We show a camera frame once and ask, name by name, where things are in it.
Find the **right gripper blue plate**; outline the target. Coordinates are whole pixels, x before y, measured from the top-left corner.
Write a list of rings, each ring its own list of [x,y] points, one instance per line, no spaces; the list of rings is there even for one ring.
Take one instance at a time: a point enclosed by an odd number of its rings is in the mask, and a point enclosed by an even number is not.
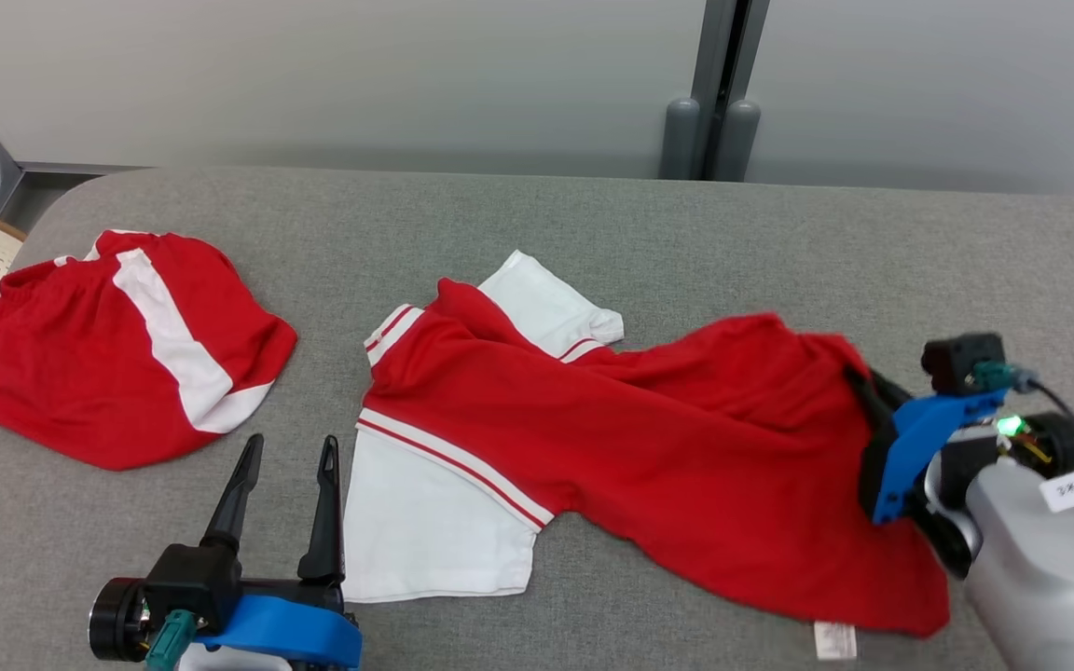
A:
[[[845,366],[844,377],[874,426],[860,470],[860,505],[873,524],[912,515],[928,502],[962,510],[972,481],[1002,460],[1045,480],[1074,472],[1074,419],[1000,415],[1008,390],[913,399],[873,368]]]

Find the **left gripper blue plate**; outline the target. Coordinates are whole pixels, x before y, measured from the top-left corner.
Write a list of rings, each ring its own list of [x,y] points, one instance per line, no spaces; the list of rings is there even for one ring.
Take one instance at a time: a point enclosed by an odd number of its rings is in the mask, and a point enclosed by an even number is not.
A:
[[[214,507],[201,548],[240,551],[248,497],[257,484],[265,439],[252,434]],[[339,441],[324,438],[317,466],[317,501],[310,548],[297,561],[306,583],[345,581],[342,534]],[[115,578],[99,592],[87,619],[87,642],[95,658],[145,667],[146,650],[161,624],[153,622],[144,581]],[[340,614],[333,599],[323,606],[282,597],[285,582],[248,583],[230,624],[220,636],[195,634],[176,670],[359,670],[363,636],[355,621]]]

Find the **red jersey with white sleeves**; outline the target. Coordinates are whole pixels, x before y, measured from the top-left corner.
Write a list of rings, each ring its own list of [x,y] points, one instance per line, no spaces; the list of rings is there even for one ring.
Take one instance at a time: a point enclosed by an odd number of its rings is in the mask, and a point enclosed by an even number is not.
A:
[[[775,313],[614,351],[623,336],[520,252],[389,313],[364,344],[347,597],[520,594],[537,535],[576,513],[743,606],[917,637],[949,623],[919,531],[858,501],[870,370],[843,336]]]

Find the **red shorts with white stripe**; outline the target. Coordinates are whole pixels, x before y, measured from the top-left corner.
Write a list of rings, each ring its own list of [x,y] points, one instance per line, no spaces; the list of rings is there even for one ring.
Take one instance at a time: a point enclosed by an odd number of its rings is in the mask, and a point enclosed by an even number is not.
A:
[[[179,460],[253,415],[296,344],[208,242],[106,230],[0,281],[0,426],[108,471]]]

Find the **grey partition post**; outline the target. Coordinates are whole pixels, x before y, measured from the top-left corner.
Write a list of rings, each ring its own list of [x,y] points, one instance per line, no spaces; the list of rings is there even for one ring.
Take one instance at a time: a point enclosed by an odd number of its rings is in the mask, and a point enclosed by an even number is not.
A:
[[[691,93],[668,104],[659,178],[745,183],[761,118],[749,98],[770,0],[707,0]]]

